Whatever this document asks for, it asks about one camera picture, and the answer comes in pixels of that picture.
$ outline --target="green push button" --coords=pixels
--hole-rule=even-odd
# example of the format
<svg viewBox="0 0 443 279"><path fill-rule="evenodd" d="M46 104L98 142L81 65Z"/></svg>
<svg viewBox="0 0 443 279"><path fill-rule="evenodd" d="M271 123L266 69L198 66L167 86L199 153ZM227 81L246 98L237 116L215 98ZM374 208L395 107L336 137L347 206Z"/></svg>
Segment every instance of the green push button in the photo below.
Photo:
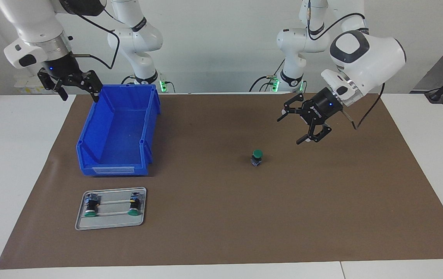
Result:
<svg viewBox="0 0 443 279"><path fill-rule="evenodd" d="M261 150L254 150L253 156L256 159L260 159L261 157L263 157L263 152Z"/></svg>
<svg viewBox="0 0 443 279"><path fill-rule="evenodd" d="M95 217L95 216L96 216L96 212L94 212L94 211L86 212L84 214L84 217Z"/></svg>
<svg viewBox="0 0 443 279"><path fill-rule="evenodd" d="M139 211L138 210L129 210L128 214L130 216L139 216Z"/></svg>

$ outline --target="silver tray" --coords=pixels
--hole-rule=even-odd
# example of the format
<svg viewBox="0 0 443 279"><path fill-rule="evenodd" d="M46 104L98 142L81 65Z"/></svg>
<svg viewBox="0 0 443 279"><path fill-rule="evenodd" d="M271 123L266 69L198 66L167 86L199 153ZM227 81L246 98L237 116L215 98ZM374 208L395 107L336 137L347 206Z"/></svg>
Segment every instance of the silver tray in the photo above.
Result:
<svg viewBox="0 0 443 279"><path fill-rule="evenodd" d="M140 193L139 215L128 214L130 195ZM85 217L86 205L84 198L87 194L97 194L101 198L95 217ZM104 229L116 227L139 226L144 221L146 210L146 194L144 187L126 189L105 189L87 191L82 195L80 208L75 222L76 230Z"/></svg>

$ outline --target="blue plastic bin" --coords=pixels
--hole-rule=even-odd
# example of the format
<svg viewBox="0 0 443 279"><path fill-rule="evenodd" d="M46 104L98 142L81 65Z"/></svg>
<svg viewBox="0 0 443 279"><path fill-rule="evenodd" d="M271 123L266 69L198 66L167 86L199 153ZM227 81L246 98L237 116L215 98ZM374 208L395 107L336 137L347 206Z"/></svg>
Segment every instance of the blue plastic bin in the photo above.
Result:
<svg viewBox="0 0 443 279"><path fill-rule="evenodd" d="M160 99L154 85L105 85L77 143L84 175L147 175Z"/></svg>

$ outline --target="brown work surface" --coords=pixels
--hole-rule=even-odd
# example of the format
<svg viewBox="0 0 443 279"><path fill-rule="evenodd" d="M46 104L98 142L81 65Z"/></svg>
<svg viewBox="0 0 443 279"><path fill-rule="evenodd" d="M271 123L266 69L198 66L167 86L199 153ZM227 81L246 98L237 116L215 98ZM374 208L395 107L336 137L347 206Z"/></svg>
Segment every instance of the brown work surface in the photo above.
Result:
<svg viewBox="0 0 443 279"><path fill-rule="evenodd" d="M302 120L276 122L290 97L163 95L150 176L95 178L77 162L91 104L78 96L0 269L443 258L443 206L383 103L359 131L338 113L298 146ZM129 187L148 190L143 225L75 230L85 191Z"/></svg>

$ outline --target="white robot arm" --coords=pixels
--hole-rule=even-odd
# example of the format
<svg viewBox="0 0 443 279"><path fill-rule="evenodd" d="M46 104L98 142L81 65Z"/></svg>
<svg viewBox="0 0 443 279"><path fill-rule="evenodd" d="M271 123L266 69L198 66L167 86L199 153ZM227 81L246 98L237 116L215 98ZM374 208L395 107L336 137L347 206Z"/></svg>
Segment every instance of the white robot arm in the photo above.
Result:
<svg viewBox="0 0 443 279"><path fill-rule="evenodd" d="M112 0L117 20L128 28L118 28L115 33L120 37L119 51L132 65L135 83L155 84L156 88L166 90L153 59L146 52L159 50L163 46L163 37L142 14L138 0ZM117 41L108 35L108 44L115 49Z"/></svg>
<svg viewBox="0 0 443 279"><path fill-rule="evenodd" d="M0 0L0 9L13 24L18 39L4 49L8 61L21 69L42 63L38 77L46 90L68 95L62 87L76 86L98 101L103 84L93 70L82 72L56 12L97 16L105 8L100 0Z"/></svg>
<svg viewBox="0 0 443 279"><path fill-rule="evenodd" d="M108 44L119 51L132 65L136 83L156 84L162 91L167 87L161 81L152 58L145 52L154 51L163 45L161 33L142 14L138 0L112 0L118 21L128 28L119 28L108 34ZM46 90L57 92L63 100L68 95L62 86L76 86L91 93L94 101L99 100L103 87L93 70L82 72L74 55L64 28L57 21L56 13L97 16L103 12L106 0L0 0L0 9L13 24L18 39L4 50L8 61L21 69L42 63L38 77Z"/></svg>
<svg viewBox="0 0 443 279"><path fill-rule="evenodd" d="M338 22L342 22L342 34L333 40L330 55L338 72L326 69L321 76L327 87L310 100L302 93L285 102L282 120L290 114L299 114L309 125L308 134L297 141L320 141L331 132L325 121L344 106L351 106L373 88L382 85L406 63L406 54L400 42L394 38L377 38L369 35L364 20L364 0L306 0L299 17L306 29L285 29L278 35L278 45L285 53L285 66L278 75L280 90L296 91L302 81L305 59L303 53L322 52L322 46L330 39L324 30L323 17L330 5ZM301 107L292 108L294 102ZM322 125L315 134L315 126Z"/></svg>

